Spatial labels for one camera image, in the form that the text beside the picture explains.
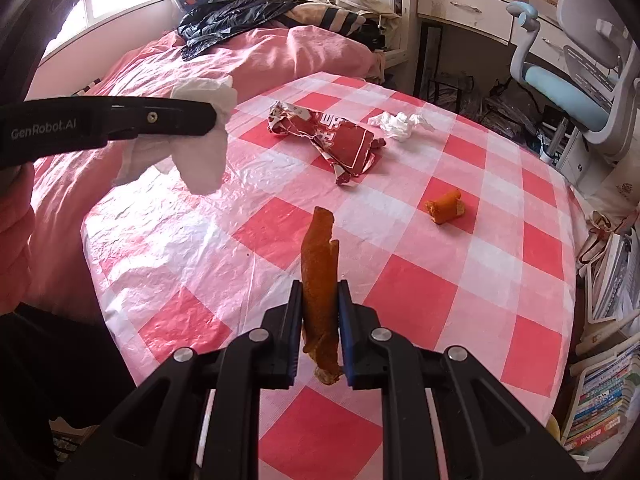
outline pink checkered tablecloth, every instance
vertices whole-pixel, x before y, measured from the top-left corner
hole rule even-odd
[[[306,139],[268,132],[274,100],[362,124],[418,112],[435,131],[390,140],[369,173],[338,187]],[[319,205],[335,214],[354,301],[415,345],[465,346],[546,422],[568,352],[580,215],[560,174],[478,124],[327,73],[238,105],[227,129],[219,192],[192,196],[175,169],[151,168],[85,220],[104,318],[137,382],[174,349],[225,346],[285,303]],[[437,226],[422,204],[452,187],[466,213]],[[300,354],[295,386],[262,393],[261,478],[381,479],[380,394],[324,386],[313,369]]]

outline bread crust piece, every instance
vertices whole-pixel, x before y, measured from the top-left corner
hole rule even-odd
[[[459,189],[454,189],[441,196],[439,199],[424,203],[424,208],[436,224],[444,224],[465,213],[465,204],[460,200]]]
[[[305,345],[318,368],[321,383],[334,384],[342,369],[338,364],[338,240],[331,240],[334,215],[316,207],[302,240],[303,326]]]

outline pink blanket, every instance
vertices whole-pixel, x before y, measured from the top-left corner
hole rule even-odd
[[[316,72],[376,75],[377,57],[365,46],[317,27],[257,28],[189,62],[174,32],[125,54],[89,94],[169,96],[180,79],[232,75],[239,102]],[[122,142],[101,150],[67,153],[36,164],[30,240],[33,283],[29,304],[78,320],[100,318],[84,260],[84,216],[111,189],[122,161]]]

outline crumpled white tissue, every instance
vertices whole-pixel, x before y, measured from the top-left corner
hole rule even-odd
[[[215,127],[201,137],[139,135],[128,140],[114,184],[133,182],[154,164],[165,173],[169,169],[165,159],[170,156],[191,193],[208,195],[217,191],[226,165],[225,125],[238,102],[238,92],[232,84],[231,76],[190,78],[176,84],[170,97],[210,103],[217,114]]]
[[[406,114],[402,112],[396,116],[389,112],[383,112],[380,115],[370,117],[367,123],[371,124],[371,126],[379,126],[380,129],[386,133],[387,137],[392,137],[399,142],[404,142],[411,137],[414,128],[418,124],[429,131],[435,131],[433,126],[431,126],[424,117],[418,114],[407,117]]]

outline crumpled snack wrapper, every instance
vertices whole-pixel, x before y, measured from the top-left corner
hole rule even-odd
[[[373,150],[386,144],[373,133],[342,117],[277,101],[269,111],[269,130],[277,135],[306,137],[346,184],[373,166]]]

